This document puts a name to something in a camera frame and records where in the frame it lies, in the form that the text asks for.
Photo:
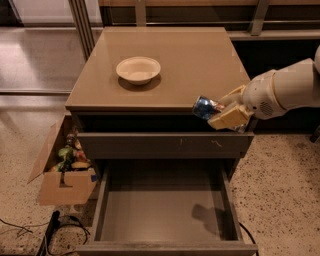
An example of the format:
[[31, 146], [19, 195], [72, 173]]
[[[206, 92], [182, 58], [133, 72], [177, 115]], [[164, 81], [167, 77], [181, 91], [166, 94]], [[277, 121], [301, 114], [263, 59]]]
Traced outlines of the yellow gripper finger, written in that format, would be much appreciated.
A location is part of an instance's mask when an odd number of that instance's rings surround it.
[[223, 96], [222, 98], [220, 98], [218, 100], [218, 102], [223, 104], [224, 106], [228, 106], [234, 102], [236, 102], [237, 104], [241, 104], [242, 103], [242, 94], [243, 94], [245, 88], [246, 88], [245, 85], [241, 85], [241, 86], [235, 88], [230, 93], [228, 93], [225, 96]]
[[229, 104], [221, 113], [212, 116], [207, 123], [216, 130], [234, 129], [247, 125], [253, 112], [236, 102]]

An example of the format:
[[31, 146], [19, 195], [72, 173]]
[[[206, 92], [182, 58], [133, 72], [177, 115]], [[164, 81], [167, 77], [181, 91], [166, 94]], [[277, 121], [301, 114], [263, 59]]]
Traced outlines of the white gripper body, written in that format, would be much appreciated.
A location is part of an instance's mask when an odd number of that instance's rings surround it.
[[243, 104], [258, 119], [267, 120], [284, 115], [287, 110], [278, 102], [274, 89], [274, 75], [270, 70], [253, 78], [242, 93]]

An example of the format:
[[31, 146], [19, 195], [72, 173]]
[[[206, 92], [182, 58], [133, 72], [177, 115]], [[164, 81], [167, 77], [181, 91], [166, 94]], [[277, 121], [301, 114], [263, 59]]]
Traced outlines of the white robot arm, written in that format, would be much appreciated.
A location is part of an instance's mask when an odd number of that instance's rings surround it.
[[225, 106], [208, 124], [216, 130], [247, 124], [254, 116], [268, 120], [289, 110], [320, 106], [320, 46], [308, 58], [280, 70], [256, 76], [222, 97]]

